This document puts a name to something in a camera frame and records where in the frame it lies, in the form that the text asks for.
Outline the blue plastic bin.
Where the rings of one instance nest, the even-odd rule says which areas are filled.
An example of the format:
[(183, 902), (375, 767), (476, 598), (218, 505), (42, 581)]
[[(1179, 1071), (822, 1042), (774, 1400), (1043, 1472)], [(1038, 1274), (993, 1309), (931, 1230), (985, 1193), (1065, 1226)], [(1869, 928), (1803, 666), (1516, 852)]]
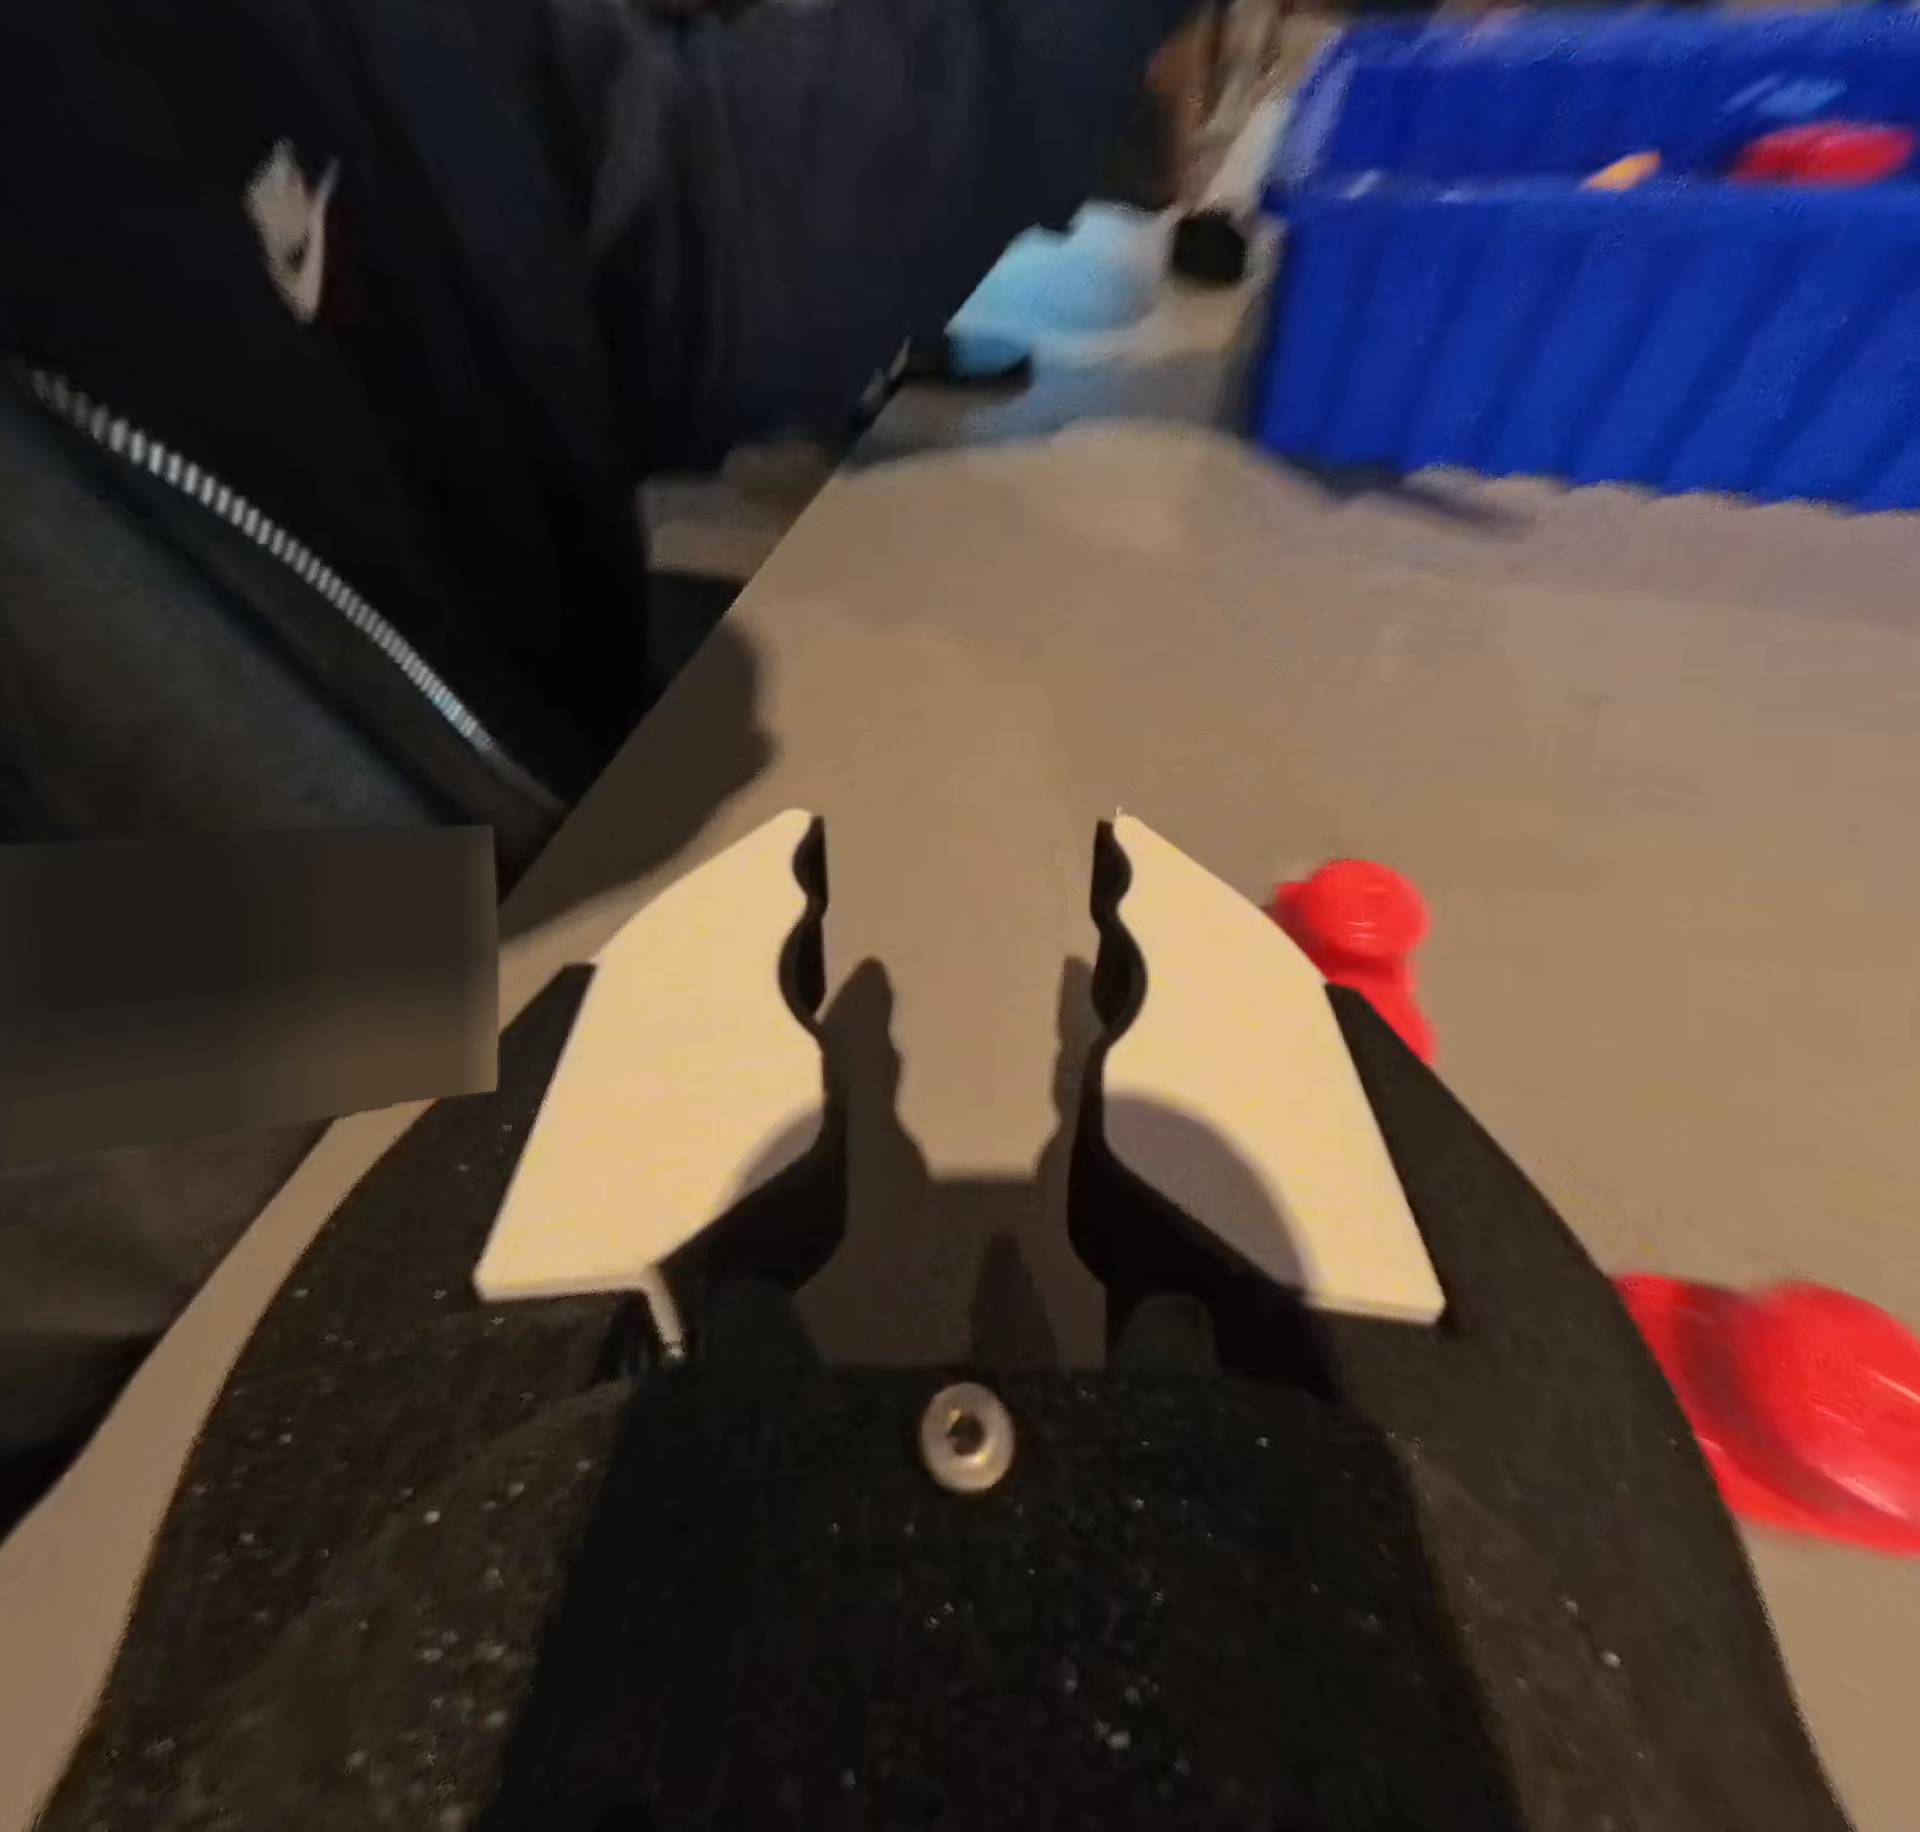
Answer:
[[(1764, 132), (1915, 103), (1911, 2), (1355, 25), (1264, 180), (1245, 432), (1320, 469), (1915, 511), (1915, 159), (1727, 176)], [(1657, 176), (1580, 190), (1636, 149)]]

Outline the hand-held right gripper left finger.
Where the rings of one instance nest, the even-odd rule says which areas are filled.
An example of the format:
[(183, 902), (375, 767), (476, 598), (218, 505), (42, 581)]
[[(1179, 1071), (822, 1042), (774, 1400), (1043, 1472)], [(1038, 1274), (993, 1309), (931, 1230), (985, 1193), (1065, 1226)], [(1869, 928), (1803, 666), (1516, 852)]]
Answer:
[(786, 810), (602, 945), (478, 1255), (481, 1301), (625, 1299), (681, 1363), (718, 1288), (795, 1292), (826, 1265), (848, 1193), (824, 910), (824, 823)]

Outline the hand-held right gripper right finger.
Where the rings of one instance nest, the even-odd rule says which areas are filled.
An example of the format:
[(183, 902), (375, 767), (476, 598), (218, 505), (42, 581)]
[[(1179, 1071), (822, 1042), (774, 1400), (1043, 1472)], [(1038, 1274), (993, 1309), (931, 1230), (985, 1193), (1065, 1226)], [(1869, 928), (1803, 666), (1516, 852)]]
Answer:
[(1437, 1270), (1328, 988), (1136, 813), (1101, 821), (1069, 1232), (1109, 1288), (1249, 1280), (1326, 1317), (1435, 1325)]

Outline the red single-stud mega block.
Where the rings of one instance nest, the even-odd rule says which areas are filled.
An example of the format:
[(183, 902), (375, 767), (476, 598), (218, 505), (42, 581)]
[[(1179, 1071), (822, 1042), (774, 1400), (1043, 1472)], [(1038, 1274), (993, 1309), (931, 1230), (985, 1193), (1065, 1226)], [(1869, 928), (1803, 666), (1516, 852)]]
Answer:
[(1326, 984), (1365, 999), (1419, 1061), (1435, 1059), (1413, 984), (1427, 904), (1406, 877), (1377, 860), (1326, 860), (1276, 885), (1264, 914)]
[(1735, 1518), (1917, 1555), (1911, 1329), (1795, 1278), (1729, 1290), (1628, 1272), (1615, 1292)]

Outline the person's dark jacket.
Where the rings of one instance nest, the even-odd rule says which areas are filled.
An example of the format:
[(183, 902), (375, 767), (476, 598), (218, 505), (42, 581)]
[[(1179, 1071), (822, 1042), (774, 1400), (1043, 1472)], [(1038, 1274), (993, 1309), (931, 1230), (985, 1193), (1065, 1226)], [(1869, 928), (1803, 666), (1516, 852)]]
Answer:
[(483, 827), (656, 701), (638, 490), (850, 414), (1204, 0), (3, 0), (3, 842)]

